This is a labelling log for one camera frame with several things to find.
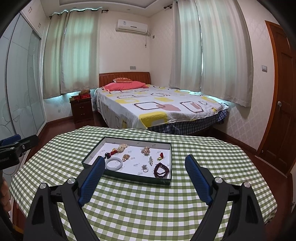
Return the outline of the left white curtain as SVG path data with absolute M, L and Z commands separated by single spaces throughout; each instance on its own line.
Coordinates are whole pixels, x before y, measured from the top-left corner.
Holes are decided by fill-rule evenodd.
M 53 13 L 45 40 L 43 98 L 99 86 L 101 9 Z

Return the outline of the wooden door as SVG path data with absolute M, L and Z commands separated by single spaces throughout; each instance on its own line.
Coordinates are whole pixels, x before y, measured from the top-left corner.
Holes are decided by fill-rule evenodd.
M 258 156 L 287 176 L 295 165 L 295 48 L 283 28 L 266 21 L 273 48 L 274 91 Z

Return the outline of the dark wooden nightstand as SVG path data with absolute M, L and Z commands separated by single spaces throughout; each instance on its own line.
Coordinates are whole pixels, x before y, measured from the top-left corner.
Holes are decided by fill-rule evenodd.
M 74 99 L 70 101 L 74 123 L 93 120 L 91 98 Z

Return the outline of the red tassel gold charm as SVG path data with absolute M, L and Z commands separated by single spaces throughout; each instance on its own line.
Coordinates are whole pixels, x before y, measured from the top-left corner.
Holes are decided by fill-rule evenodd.
M 113 155 L 117 154 L 118 153 L 118 150 L 117 149 L 113 149 L 111 152 L 110 152 L 110 157 L 112 157 Z

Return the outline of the red knot gold ornament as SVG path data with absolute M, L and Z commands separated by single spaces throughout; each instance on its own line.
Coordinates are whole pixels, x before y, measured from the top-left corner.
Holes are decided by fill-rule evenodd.
M 161 152 L 159 154 L 159 157 L 157 158 L 158 161 L 161 161 L 164 158 L 164 154 Z

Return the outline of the orange small cushion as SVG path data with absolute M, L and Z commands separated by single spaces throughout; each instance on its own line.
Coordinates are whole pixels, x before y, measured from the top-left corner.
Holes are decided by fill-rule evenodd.
M 131 83 L 132 80 L 126 77 L 118 77 L 113 80 L 114 83 Z

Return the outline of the silver rhinestone brooch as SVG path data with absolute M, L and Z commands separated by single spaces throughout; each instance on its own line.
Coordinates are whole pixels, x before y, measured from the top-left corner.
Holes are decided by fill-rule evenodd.
M 149 164 L 152 166 L 154 163 L 152 156 L 149 157 Z

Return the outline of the red items on nightstand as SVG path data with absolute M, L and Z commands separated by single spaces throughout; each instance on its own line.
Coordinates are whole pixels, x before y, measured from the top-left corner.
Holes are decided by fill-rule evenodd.
M 90 90 L 89 89 L 83 89 L 79 92 L 78 95 L 72 96 L 69 98 L 69 101 L 80 101 L 80 100 L 84 100 L 87 98 L 90 98 L 91 94 L 90 94 Z

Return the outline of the pink pillow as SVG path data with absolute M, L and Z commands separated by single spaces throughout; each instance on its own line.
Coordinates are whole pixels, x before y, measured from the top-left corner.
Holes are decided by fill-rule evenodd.
M 139 88 L 148 88 L 148 86 L 143 82 L 132 81 L 132 82 L 125 82 L 125 83 L 112 82 L 102 87 L 103 90 L 108 92 L 139 89 Z

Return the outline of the white jade bangle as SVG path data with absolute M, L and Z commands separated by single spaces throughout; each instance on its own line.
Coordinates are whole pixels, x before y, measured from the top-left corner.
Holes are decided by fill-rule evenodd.
M 118 157 L 111 157 L 105 161 L 105 167 L 109 171 L 118 171 L 123 166 L 123 161 Z

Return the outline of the green checkered tablecloth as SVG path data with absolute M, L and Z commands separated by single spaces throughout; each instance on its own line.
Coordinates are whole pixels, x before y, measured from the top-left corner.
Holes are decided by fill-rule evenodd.
M 189 154 L 228 183 L 249 182 L 264 222 L 275 216 L 278 205 L 269 186 L 240 147 L 215 138 L 97 126 L 57 135 L 19 169 L 10 192 L 22 213 L 29 213 L 41 183 L 55 186 L 78 176 L 83 159 L 104 137 L 171 143 L 173 176 L 169 186 L 103 176 L 83 208 L 100 240 L 190 240 L 207 206 L 199 199 L 185 170 L 185 157 Z

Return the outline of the frosted glass wardrobe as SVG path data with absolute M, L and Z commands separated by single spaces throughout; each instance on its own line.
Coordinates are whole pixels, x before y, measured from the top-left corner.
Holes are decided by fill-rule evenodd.
M 1 138 L 35 135 L 45 123 L 41 39 L 21 14 L 1 36 Z

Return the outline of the white wall air conditioner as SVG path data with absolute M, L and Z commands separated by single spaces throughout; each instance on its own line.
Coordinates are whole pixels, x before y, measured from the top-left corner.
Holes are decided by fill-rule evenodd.
M 118 20 L 115 30 L 117 32 L 129 32 L 146 35 L 148 33 L 148 25 L 134 21 Z

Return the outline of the wooden headboard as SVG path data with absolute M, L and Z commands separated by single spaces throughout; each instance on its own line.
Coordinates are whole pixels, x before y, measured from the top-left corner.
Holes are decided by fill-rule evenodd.
M 112 83 L 115 78 L 128 78 L 133 81 L 151 84 L 151 76 L 149 72 L 112 72 L 99 74 L 99 87 Z

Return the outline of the white curtain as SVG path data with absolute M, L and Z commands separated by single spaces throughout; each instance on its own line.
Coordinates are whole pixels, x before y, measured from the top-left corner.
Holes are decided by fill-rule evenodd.
M 45 40 L 43 98 L 99 86 L 101 9 L 53 13 Z
M 171 88 L 251 106 L 253 58 L 238 1 L 173 1 Z

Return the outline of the bed with patterned sheet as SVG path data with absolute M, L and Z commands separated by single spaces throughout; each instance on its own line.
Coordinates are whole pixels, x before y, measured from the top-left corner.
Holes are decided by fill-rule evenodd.
M 94 104 L 110 128 L 190 135 L 224 121 L 229 106 L 199 92 L 148 85 L 95 90 Z

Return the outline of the right white curtain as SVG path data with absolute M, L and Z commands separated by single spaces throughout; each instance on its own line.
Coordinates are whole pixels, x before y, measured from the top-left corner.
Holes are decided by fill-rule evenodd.
M 238 1 L 173 1 L 171 88 L 251 106 L 253 58 Z

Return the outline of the gold pearl cluster brooch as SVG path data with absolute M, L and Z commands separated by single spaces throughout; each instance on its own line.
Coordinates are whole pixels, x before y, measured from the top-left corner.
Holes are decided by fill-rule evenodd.
M 144 147 L 142 150 L 141 150 L 141 153 L 144 155 L 144 156 L 149 156 L 150 155 L 150 148 L 149 147 Z

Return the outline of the green jewelry tray box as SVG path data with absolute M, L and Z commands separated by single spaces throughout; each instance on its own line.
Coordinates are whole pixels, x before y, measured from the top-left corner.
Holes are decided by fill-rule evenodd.
M 150 148 L 150 155 L 144 156 L 141 150 L 144 147 Z M 123 161 L 123 166 L 118 171 L 105 169 L 107 176 L 121 178 L 128 181 L 136 181 L 148 184 L 170 185 L 172 178 L 172 147 L 168 142 L 143 141 L 127 138 L 103 137 L 83 159 L 82 163 L 93 164 L 98 156 L 102 156 L 105 161 L 110 157 L 110 152 L 117 149 L 118 153 L 112 157 L 118 157 Z M 164 158 L 158 161 L 160 153 Z M 149 157 L 153 158 L 153 165 L 149 164 Z M 165 179 L 154 177 L 156 164 L 162 163 L 170 169 L 170 173 Z

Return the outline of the dark red bead mala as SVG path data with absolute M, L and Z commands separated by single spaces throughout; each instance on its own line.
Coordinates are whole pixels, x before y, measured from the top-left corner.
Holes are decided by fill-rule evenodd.
M 165 178 L 167 178 L 169 173 L 170 173 L 170 169 L 166 165 L 164 165 L 162 163 L 156 164 L 156 166 L 154 168 L 154 177 L 155 178 L 165 179 Z

